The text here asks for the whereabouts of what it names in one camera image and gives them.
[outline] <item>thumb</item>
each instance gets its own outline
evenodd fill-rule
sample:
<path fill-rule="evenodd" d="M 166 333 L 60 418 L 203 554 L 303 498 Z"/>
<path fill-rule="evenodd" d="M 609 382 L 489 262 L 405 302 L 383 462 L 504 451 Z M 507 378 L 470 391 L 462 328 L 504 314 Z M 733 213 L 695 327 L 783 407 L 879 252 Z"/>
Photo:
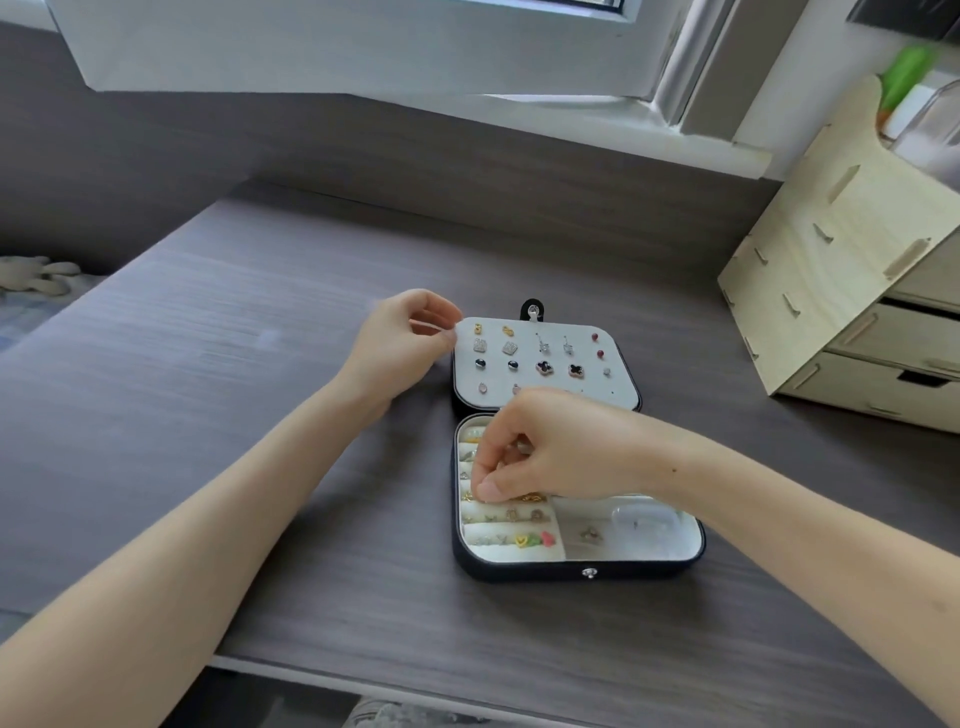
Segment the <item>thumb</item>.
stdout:
<path fill-rule="evenodd" d="M 536 466 L 537 461 L 531 456 L 498 468 L 473 487 L 473 494 L 484 503 L 499 503 L 533 493 L 538 489 Z"/>
<path fill-rule="evenodd" d="M 418 338 L 421 340 L 421 345 L 427 350 L 430 356 L 433 357 L 434 361 L 445 353 L 452 352 L 453 347 L 457 343 L 457 334 L 452 328 L 441 329 L 432 336 L 418 336 Z"/>

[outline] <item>desk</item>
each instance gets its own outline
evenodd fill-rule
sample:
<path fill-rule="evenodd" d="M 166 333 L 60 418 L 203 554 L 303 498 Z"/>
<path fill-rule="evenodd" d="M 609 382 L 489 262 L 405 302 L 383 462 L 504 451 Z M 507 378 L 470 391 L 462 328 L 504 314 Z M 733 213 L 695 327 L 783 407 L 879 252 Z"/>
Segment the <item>desk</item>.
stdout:
<path fill-rule="evenodd" d="M 602 326 L 648 414 L 960 551 L 955 438 L 767 399 L 710 279 L 588 253 L 279 187 L 221 200 L 0 357 L 0 610 L 40 609 L 201 487 L 330 379 L 374 299 L 411 286 Z M 447 377 L 348 449 L 212 664 L 545 724 L 938 724 L 715 536 L 664 582 L 466 577 Z"/>

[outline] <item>right hand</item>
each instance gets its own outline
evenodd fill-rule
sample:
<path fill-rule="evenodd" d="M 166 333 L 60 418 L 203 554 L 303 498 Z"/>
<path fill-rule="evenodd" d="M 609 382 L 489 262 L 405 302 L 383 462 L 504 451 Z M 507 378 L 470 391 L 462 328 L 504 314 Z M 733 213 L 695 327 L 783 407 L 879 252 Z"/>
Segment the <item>right hand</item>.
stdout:
<path fill-rule="evenodd" d="M 517 453 L 517 440 L 533 446 Z M 680 427 L 559 389 L 524 389 L 493 417 L 473 462 L 474 496 L 499 502 L 539 492 L 599 498 L 643 493 L 670 501 L 695 441 Z"/>

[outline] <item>jewelry box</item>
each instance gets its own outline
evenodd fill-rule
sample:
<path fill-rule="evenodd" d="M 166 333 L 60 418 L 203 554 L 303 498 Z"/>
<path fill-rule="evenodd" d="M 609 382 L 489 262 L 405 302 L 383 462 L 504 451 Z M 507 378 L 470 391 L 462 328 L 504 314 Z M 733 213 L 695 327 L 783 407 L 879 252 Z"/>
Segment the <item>jewelry box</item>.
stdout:
<path fill-rule="evenodd" d="M 647 496 L 475 500 L 477 444 L 523 387 L 558 387 L 635 411 L 642 398 L 609 333 L 545 323 L 536 299 L 524 303 L 518 321 L 474 317 L 456 328 L 452 392 L 463 420 L 453 442 L 453 552 L 467 573 L 484 581 L 651 578 L 700 558 L 700 522 Z"/>

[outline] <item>earring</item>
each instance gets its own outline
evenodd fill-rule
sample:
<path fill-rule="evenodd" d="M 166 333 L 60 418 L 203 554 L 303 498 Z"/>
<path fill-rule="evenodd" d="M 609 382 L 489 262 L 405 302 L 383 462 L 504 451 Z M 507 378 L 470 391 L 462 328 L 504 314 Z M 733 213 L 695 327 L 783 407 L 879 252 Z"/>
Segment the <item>earring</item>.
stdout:
<path fill-rule="evenodd" d="M 597 545 L 603 542 L 603 536 L 593 526 L 587 526 L 585 530 L 580 532 L 580 540 L 585 544 Z"/>

